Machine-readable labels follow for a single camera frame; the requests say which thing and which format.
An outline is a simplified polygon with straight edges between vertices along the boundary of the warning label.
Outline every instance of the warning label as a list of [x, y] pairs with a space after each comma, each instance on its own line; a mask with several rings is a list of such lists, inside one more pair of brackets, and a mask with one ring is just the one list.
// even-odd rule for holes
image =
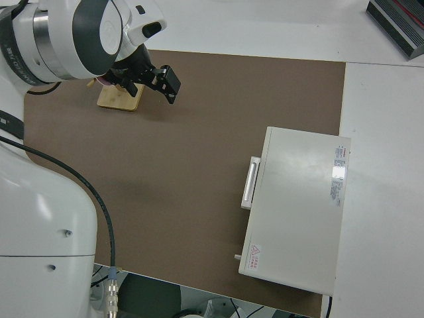
[[260, 245], [257, 245], [257, 244], [250, 245], [250, 257], [249, 257], [249, 264], [248, 264], [249, 270], [258, 270], [259, 256], [260, 256], [261, 249], [262, 247]]

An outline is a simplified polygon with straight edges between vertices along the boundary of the black cable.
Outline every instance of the black cable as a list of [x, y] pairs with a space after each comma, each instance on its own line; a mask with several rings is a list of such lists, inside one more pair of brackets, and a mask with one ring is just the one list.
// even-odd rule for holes
[[103, 265], [99, 267], [98, 270], [96, 270], [93, 275], [91, 275], [91, 277], [94, 277], [98, 272], [100, 272], [100, 270], [103, 268]]
[[237, 307], [236, 307], [235, 303], [233, 302], [233, 299], [232, 299], [232, 298], [230, 298], [230, 300], [231, 300], [231, 303], [232, 303], [232, 305], [233, 305], [233, 307], [234, 307], [234, 309], [235, 309], [235, 311], [236, 311], [237, 317], [238, 317], [238, 318], [240, 318], [239, 311], [237, 310]]
[[259, 307], [257, 310], [253, 311], [250, 315], [248, 315], [246, 318], [249, 318], [250, 316], [252, 316], [253, 314], [257, 313], [258, 311], [260, 311], [264, 307], [265, 306]]
[[53, 162], [54, 164], [58, 165], [59, 167], [65, 169], [66, 171], [68, 171], [69, 173], [74, 175], [79, 181], [81, 181], [88, 188], [88, 190], [90, 190], [90, 192], [96, 198], [97, 202], [99, 202], [100, 208], [101, 208], [101, 210], [102, 210], [102, 212], [103, 212], [103, 214], [106, 218], [107, 229], [109, 230], [109, 240], [110, 240], [110, 244], [111, 244], [111, 267], [115, 267], [115, 236], [113, 234], [112, 220], [111, 220], [111, 216], [109, 215], [109, 212], [106, 208], [105, 203], [103, 202], [101, 196], [96, 191], [96, 189], [81, 174], [76, 172], [74, 169], [72, 169], [67, 164], [63, 163], [62, 161], [59, 161], [58, 159], [53, 158], [53, 157], [49, 156], [48, 154], [45, 154], [41, 151], [35, 150], [35, 149], [30, 148], [28, 146], [25, 146], [23, 144], [19, 144], [15, 141], [9, 140], [9, 139], [7, 139], [3, 136], [0, 136], [0, 141], [4, 142], [6, 144], [10, 144], [11, 146], [22, 149], [24, 151], [30, 152], [31, 154], [35, 154], [36, 156], [39, 156], [39, 157], [46, 159], [50, 162]]
[[46, 91], [27, 91], [27, 93], [30, 95], [46, 95], [53, 92], [56, 88], [59, 87], [60, 84], [62, 84], [62, 82], [58, 81], [52, 88], [49, 88]]
[[12, 10], [12, 20], [17, 17], [19, 13], [23, 11], [25, 6], [28, 4], [28, 0], [20, 0], [18, 6]]
[[328, 309], [327, 309], [327, 314], [325, 315], [325, 318], [329, 318], [329, 317], [330, 317], [330, 312], [331, 312], [331, 305], [332, 305], [332, 303], [333, 303], [333, 298], [332, 298], [332, 297], [330, 297], [330, 299], [329, 299], [329, 307], [328, 307]]
[[92, 282], [92, 283], [91, 283], [91, 287], [90, 287], [90, 288], [93, 288], [93, 287], [94, 287], [94, 286], [96, 286], [97, 284], [100, 284], [102, 281], [106, 280], [108, 277], [109, 277], [109, 275], [106, 275], [105, 277], [101, 278], [100, 280], [97, 280], [97, 281], [95, 281], [95, 282]]

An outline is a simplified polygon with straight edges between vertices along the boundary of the white table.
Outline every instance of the white table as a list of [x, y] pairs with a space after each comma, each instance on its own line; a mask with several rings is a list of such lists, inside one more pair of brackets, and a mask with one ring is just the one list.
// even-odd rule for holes
[[424, 56], [408, 62], [367, 0], [158, 3], [169, 27], [149, 48], [348, 62], [340, 135], [352, 154], [331, 317], [420, 317]]

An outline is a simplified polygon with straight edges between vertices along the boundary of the metal connector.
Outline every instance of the metal connector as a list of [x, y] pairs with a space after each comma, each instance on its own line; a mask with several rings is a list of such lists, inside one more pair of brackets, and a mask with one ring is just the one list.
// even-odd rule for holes
[[107, 281], [105, 318], [117, 318], [118, 314], [118, 283], [117, 280]]

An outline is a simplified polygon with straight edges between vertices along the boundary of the red warning triangle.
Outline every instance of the red warning triangle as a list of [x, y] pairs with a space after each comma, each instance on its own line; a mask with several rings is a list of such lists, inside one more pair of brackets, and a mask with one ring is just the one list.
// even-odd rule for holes
[[259, 248], [256, 245], [252, 245], [252, 255], [260, 253]]

